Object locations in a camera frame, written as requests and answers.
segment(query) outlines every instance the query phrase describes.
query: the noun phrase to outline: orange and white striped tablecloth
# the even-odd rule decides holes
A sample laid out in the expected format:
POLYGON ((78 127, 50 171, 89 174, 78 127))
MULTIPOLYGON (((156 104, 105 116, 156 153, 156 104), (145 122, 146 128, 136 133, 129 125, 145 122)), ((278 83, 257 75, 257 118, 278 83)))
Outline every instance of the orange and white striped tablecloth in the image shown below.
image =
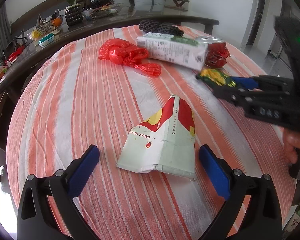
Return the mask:
MULTIPOLYGON (((182 27, 186 37, 203 33, 182 27)), ((100 162, 75 204, 101 239, 198 239, 223 204, 196 156, 197 181, 152 171, 137 174, 116 168, 132 127, 157 112, 176 94, 193 109, 196 155, 208 144, 217 157, 250 176, 269 173, 279 197, 282 219, 294 194, 283 160, 281 130, 243 117, 243 111, 216 99, 191 69, 160 62, 158 78, 98 59, 108 39, 136 43, 138 26, 110 29, 71 42, 50 58, 22 94, 10 123, 7 168, 19 204, 27 175, 51 176, 79 158, 90 144, 100 162)), ((248 77, 264 72, 230 44, 224 70, 248 77)), ((242 206, 242 219, 248 202, 242 206)), ((51 206, 67 232, 56 206, 51 206)), ((232 233, 236 232, 236 222, 232 233)))

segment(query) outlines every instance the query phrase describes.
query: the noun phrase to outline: finger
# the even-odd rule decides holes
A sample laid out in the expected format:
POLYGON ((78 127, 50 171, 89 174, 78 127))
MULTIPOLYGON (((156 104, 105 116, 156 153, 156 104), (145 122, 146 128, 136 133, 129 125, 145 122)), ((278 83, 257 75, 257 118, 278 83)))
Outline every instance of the finger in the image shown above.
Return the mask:
POLYGON ((286 164, 290 164, 290 160, 285 156, 285 157, 283 157, 283 159, 284 159, 284 162, 286 163, 286 164))
POLYGON ((283 130, 283 134, 282 134, 282 141, 283 141, 284 144, 287 143, 287 135, 288 135, 288 133, 289 133, 289 130, 285 128, 283 130))
POLYGON ((287 131, 287 142, 300 149, 300 132, 287 131))
POLYGON ((289 144, 284 145, 284 155, 289 159, 290 163, 295 164, 298 160, 298 155, 294 147, 292 147, 289 144))

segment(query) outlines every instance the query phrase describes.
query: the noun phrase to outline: snack bag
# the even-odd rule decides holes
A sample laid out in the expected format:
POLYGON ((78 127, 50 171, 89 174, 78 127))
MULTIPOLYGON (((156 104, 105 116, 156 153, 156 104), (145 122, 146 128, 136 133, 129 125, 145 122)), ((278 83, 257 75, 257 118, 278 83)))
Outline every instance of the snack bag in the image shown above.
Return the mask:
POLYGON ((161 74, 161 65, 156 63, 142 64, 148 57, 148 51, 122 39, 107 40, 99 49, 99 59, 108 59, 118 65, 138 69, 142 74, 157 77, 161 74))
POLYGON ((192 110, 186 101, 171 95, 157 113, 131 129, 116 166, 195 179, 194 141, 192 110))
POLYGON ((219 69, 227 64, 226 58, 230 57, 230 53, 225 41, 210 36, 200 36, 195 40, 208 45, 208 53, 205 61, 207 66, 219 69))

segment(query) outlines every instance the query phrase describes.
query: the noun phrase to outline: tiled floor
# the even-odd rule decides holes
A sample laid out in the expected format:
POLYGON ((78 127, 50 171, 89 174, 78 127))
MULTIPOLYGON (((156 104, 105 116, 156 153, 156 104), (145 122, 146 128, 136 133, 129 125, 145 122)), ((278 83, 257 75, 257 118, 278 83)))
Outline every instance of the tiled floor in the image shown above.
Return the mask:
POLYGON ((246 46, 241 51, 257 63, 268 75, 293 78, 290 68, 280 59, 265 55, 253 46, 246 46))

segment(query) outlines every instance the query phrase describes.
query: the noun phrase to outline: table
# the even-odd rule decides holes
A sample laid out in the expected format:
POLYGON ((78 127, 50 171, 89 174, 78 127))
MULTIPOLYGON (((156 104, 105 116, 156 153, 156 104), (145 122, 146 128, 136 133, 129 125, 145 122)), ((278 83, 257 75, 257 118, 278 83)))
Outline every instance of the table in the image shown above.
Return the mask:
POLYGON ((11 100, 17 103, 21 96, 20 78, 37 63, 50 57, 59 49, 71 41, 79 40, 95 33, 117 27, 125 27, 139 24, 143 19, 152 19, 160 22, 171 22, 180 25, 181 22, 201 23, 205 25, 205 32, 212 34, 213 26, 219 22, 213 19, 203 18, 191 11, 180 11, 163 6, 130 6, 119 8, 119 13, 114 16, 104 17, 95 21, 84 20, 81 24, 69 27, 64 19, 62 31, 56 35, 55 41, 41 48, 31 43, 15 60, 5 73, 0 83, 0 94, 6 91, 11 100))
MULTIPOLYGON (((186 37, 203 35, 181 28, 186 37)), ((71 42, 31 80, 16 105, 7 142, 9 182, 17 206, 27 175, 51 176, 95 144, 100 162, 75 204, 101 239, 198 239, 223 204, 198 160, 199 147, 208 144, 231 168, 249 176, 270 174, 284 220, 295 185, 283 160, 280 128, 243 117, 242 109, 216 99, 191 69, 150 60, 162 64, 161 76, 151 78, 98 59, 106 40, 136 43, 139 35, 135 25, 71 42), (197 181, 116 168, 130 129, 157 112, 171 93, 186 100, 194 112, 197 181)), ((226 73, 264 74, 238 49, 227 47, 231 57, 226 73)), ((247 205, 246 199, 232 233, 247 205)), ((67 232, 53 202, 51 207, 67 232)))

